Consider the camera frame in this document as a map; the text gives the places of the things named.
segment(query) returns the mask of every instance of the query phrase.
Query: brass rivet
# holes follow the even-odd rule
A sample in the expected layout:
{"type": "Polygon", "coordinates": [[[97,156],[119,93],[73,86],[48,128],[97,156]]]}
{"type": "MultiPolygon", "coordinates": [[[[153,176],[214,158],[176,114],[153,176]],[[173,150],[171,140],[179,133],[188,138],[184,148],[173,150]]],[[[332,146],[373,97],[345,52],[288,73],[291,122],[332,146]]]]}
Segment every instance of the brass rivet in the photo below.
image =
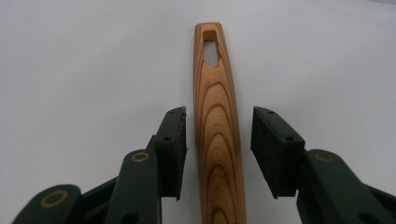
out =
{"type": "Polygon", "coordinates": [[[51,207],[55,207],[58,204],[64,202],[67,197],[69,196],[69,193],[64,190],[64,189],[60,189],[60,190],[56,190],[53,191],[52,193],[48,194],[46,197],[44,197],[41,202],[40,205],[41,207],[44,208],[51,208],[51,207]],[[56,199],[55,201],[51,201],[51,197],[59,197],[59,199],[56,199]]]}
{"type": "Polygon", "coordinates": [[[141,162],[149,159],[149,154],[146,152],[138,152],[132,156],[133,161],[141,162]]]}
{"type": "Polygon", "coordinates": [[[317,152],[315,154],[315,158],[317,158],[320,161],[324,161],[324,162],[334,161],[334,156],[332,156],[331,154],[329,154],[327,152],[317,152]]]}

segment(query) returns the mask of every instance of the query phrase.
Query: clamp jaw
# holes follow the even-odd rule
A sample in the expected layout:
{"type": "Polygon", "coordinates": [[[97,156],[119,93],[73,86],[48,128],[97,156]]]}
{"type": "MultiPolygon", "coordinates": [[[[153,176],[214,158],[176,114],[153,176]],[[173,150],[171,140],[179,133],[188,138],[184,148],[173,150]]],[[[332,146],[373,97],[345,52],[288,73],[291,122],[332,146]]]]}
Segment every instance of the clamp jaw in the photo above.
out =
{"type": "Polygon", "coordinates": [[[251,150],[275,199],[299,190],[304,224],[396,223],[396,197],[361,183],[336,154],[304,145],[277,113],[254,108],[251,150]]]}
{"type": "Polygon", "coordinates": [[[13,223],[162,223],[161,197],[180,198],[186,108],[170,110],[146,149],[125,156],[118,177],[81,195],[59,185],[38,193],[13,223]]]}

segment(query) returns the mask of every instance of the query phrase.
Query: laminated wood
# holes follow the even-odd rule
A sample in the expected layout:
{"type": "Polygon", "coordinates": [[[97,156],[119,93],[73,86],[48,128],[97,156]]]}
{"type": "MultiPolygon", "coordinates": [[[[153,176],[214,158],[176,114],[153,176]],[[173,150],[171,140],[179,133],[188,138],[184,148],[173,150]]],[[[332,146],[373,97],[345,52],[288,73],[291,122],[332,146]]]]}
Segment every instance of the laminated wood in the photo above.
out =
{"type": "Polygon", "coordinates": [[[218,22],[195,27],[194,112],[202,220],[246,223],[242,158],[230,61],[218,22]],[[217,46],[218,65],[204,60],[204,43],[217,46]]]}

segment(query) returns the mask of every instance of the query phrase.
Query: white background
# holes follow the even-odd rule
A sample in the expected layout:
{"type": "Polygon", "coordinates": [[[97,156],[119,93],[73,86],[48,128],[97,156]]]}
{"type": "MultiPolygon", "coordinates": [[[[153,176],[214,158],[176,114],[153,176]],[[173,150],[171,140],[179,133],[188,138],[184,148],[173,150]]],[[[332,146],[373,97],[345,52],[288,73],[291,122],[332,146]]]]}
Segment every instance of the white background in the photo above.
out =
{"type": "Polygon", "coordinates": [[[396,194],[396,5],[365,0],[1,1],[0,223],[39,191],[86,192],[187,107],[181,199],[163,223],[201,223],[192,103],[193,30],[223,25],[233,69],[247,223],[301,223],[272,199],[250,151],[253,106],[396,194]]]}

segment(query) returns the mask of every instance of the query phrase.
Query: light wood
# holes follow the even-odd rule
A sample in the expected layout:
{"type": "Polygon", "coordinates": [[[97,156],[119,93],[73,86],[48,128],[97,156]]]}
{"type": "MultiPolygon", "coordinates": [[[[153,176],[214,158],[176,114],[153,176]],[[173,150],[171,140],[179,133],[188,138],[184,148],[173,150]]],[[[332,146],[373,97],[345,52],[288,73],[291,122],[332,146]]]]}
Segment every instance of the light wood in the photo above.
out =
{"type": "Polygon", "coordinates": [[[233,78],[221,24],[195,27],[194,111],[204,224],[246,223],[242,157],[233,78]],[[204,43],[217,43],[219,63],[204,61],[204,43]]]}

